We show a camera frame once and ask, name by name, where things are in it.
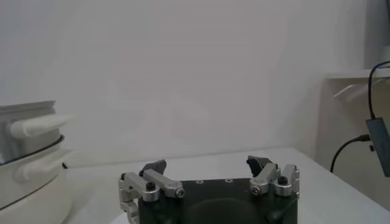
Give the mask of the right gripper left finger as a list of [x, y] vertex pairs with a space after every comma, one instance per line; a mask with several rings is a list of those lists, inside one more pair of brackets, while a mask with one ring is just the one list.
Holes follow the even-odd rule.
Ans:
[[167, 163], [158, 160], [147, 163], [138, 173], [122, 173], [118, 179], [120, 208], [127, 214], [130, 224], [140, 222], [138, 203], [156, 203], [162, 197], [180, 200], [185, 196], [181, 181], [164, 176]]

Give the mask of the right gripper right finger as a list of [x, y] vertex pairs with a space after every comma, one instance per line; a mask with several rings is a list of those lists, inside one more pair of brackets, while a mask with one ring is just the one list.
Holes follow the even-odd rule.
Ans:
[[269, 158], [248, 156], [246, 163], [252, 172], [249, 180], [253, 196], [261, 196], [272, 191], [279, 197], [299, 195], [300, 170], [294, 164], [287, 164], [281, 169]]

